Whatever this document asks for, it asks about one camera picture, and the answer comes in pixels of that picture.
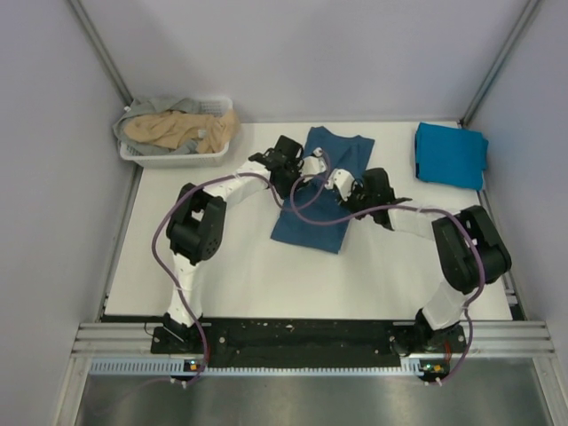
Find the dark blue t shirt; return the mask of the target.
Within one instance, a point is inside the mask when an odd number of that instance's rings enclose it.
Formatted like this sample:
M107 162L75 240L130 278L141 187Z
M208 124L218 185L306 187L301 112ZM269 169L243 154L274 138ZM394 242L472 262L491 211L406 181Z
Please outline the dark blue t shirt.
M371 138L341 137L320 126L313 127L308 132L304 151L310 154L317 147L321 147L328 154L333 170L345 169L355 178L361 178L367 168L374 144L375 141ZM298 208L309 200L314 200L310 206L301 209L300 213L318 222L348 216L349 212L338 205L335 193L326 189L320 190L320 186L321 182L313 179L308 185L296 189L294 199ZM311 225L301 220L290 209L289 199L286 199L284 209L272 229L272 240L333 254L340 251L348 229L346 222L327 226Z

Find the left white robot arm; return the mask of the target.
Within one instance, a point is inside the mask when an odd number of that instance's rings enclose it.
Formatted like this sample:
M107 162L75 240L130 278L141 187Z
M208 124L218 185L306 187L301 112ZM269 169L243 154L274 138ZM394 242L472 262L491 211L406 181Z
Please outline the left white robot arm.
M195 294L194 277L198 264L211 259L220 248L228 209L269 188L281 198L289 195L292 184L301 176L303 153L299 143L281 136L275 147L252 154L234 173L182 187L176 204L160 225L174 261L173 270L164 269L173 279L174 288L163 326L181 351L193 351L201 341L201 331L195 325L202 308Z

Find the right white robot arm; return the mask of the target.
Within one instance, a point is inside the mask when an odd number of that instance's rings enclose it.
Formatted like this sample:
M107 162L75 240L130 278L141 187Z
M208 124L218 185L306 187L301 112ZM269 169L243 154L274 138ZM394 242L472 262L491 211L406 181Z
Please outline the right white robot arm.
M420 206L398 197L382 168L367 170L360 179L347 170L334 170L326 188L336 191L338 203L358 220L370 216L387 230L411 233L436 245L444 279L416 313L412 330L395 339L395 348L404 355L436 350L485 286L512 266L493 220L479 205L456 211Z

